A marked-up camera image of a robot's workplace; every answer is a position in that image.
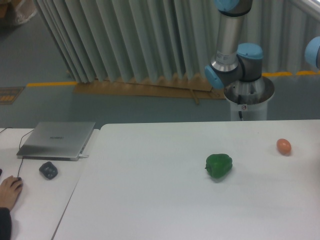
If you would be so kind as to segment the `dark sleeved forearm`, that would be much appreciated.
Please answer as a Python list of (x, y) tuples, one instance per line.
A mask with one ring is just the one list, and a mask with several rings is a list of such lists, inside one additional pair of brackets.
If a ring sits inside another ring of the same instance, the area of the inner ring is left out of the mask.
[(12, 219), (8, 208), (0, 208), (0, 239), (10, 240), (12, 234)]

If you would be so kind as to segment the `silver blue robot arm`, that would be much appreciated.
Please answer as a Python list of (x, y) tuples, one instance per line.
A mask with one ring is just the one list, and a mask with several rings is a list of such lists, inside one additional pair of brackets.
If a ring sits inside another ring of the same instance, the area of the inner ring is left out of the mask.
[(320, 66), (317, 0), (217, 0), (217, 44), (205, 76), (215, 89), (262, 72)]

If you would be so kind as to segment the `person's bare hand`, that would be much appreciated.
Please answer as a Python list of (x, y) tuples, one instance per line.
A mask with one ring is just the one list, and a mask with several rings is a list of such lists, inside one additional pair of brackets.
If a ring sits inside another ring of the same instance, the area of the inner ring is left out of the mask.
[(16, 181), (18, 177), (9, 176), (0, 184), (0, 207), (11, 211), (23, 189), (23, 181)]

